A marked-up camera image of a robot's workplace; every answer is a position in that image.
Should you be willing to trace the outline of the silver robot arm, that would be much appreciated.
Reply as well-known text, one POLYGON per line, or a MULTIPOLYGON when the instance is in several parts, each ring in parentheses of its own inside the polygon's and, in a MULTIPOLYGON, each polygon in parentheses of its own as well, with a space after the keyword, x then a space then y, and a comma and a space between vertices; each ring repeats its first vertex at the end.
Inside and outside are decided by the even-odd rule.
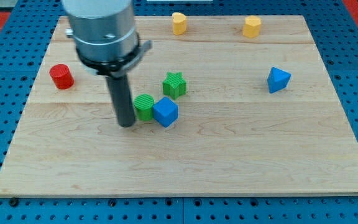
POLYGON ((83 64, 99 75, 123 77, 152 48, 140 42, 132 0, 62 0, 70 23, 66 35, 75 41, 83 64))

